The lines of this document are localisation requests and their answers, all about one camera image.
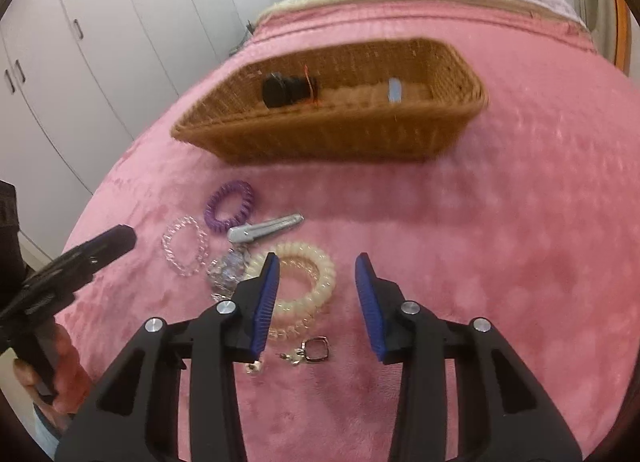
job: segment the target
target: cream spiral hair tie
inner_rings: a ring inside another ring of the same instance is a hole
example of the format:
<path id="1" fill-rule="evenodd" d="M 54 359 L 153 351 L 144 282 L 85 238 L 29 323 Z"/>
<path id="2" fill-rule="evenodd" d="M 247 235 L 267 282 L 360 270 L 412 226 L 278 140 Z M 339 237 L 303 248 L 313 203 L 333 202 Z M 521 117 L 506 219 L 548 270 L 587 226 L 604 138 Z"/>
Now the cream spiral hair tie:
<path id="1" fill-rule="evenodd" d="M 269 252 L 274 252 L 283 267 L 304 270 L 314 286 L 303 297 L 286 301 L 276 299 L 269 328 L 269 339 L 285 340 L 302 335 L 308 329 L 316 313 L 329 300 L 335 287 L 335 267 L 321 249 L 308 243 L 278 243 L 252 257 L 244 278 L 260 275 Z"/>

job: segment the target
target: light blue object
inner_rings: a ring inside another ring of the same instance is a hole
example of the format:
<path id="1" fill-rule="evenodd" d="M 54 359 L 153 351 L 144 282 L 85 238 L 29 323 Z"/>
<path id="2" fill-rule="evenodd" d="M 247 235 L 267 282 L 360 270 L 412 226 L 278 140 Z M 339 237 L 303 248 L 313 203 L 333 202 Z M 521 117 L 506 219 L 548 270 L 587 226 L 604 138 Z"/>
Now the light blue object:
<path id="1" fill-rule="evenodd" d="M 389 79 L 389 102 L 401 102 L 402 101 L 402 82 L 400 79 L 391 77 Z"/>

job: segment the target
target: beaded bracelet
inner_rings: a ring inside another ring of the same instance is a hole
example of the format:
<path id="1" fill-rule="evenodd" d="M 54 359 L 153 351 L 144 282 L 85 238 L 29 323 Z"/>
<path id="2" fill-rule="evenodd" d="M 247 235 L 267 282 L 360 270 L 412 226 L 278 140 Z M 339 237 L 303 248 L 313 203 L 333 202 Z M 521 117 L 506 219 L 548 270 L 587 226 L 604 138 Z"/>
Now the beaded bracelet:
<path id="1" fill-rule="evenodd" d="M 237 214 L 227 220 L 216 218 L 216 208 L 218 204 L 231 193 L 240 193 L 242 204 Z M 234 180 L 220 187 L 213 193 L 207 206 L 204 209 L 204 221 L 214 233 L 226 233 L 232 227 L 237 227 L 246 222 L 247 218 L 254 210 L 254 188 L 249 182 L 244 180 Z"/>
<path id="2" fill-rule="evenodd" d="M 307 243 L 278 243 L 268 251 L 254 255 L 246 268 L 245 279 L 260 275 L 269 252 L 274 252 L 283 267 L 305 270 L 314 286 L 303 297 L 293 301 L 276 299 L 269 328 L 269 339 L 299 337 L 308 329 L 316 313 L 331 297 L 335 287 L 335 267 L 322 250 Z"/>
<path id="3" fill-rule="evenodd" d="M 171 249 L 171 240 L 175 236 L 175 233 L 191 225 L 196 228 L 196 232 L 198 233 L 198 254 L 189 265 L 183 265 L 175 258 L 175 253 Z M 181 276 L 190 276 L 200 272 L 200 269 L 204 266 L 209 256 L 207 233 L 198 225 L 198 222 L 193 217 L 178 218 L 174 223 L 169 225 L 164 235 L 162 235 L 162 248 L 164 249 L 164 257 L 166 260 Z"/>

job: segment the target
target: purple spiral hair tie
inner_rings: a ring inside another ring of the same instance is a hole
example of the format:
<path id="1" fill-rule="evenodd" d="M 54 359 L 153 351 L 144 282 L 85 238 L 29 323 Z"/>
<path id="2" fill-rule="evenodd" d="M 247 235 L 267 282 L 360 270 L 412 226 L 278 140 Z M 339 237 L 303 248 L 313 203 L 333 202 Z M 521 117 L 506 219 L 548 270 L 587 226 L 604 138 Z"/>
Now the purple spiral hair tie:
<path id="1" fill-rule="evenodd" d="M 219 220 L 216 218 L 216 208 L 220 201 L 231 193 L 240 193 L 242 196 L 242 204 L 237 214 L 228 220 Z M 224 184 L 207 202 L 204 209 L 204 221 L 214 233 L 226 233 L 232 227 L 243 225 L 251 212 L 254 210 L 254 188 L 249 182 L 244 180 L 233 180 Z"/>

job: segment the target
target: wardrobe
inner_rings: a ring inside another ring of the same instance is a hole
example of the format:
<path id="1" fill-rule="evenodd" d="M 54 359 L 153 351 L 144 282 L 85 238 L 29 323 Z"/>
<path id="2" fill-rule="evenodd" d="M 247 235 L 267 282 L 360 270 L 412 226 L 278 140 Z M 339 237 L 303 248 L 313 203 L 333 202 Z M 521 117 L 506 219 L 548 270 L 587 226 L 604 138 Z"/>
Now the wardrobe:
<path id="1" fill-rule="evenodd" d="M 0 179 L 62 252 L 133 139 L 244 37 L 233 0 L 12 0 L 0 19 Z"/>

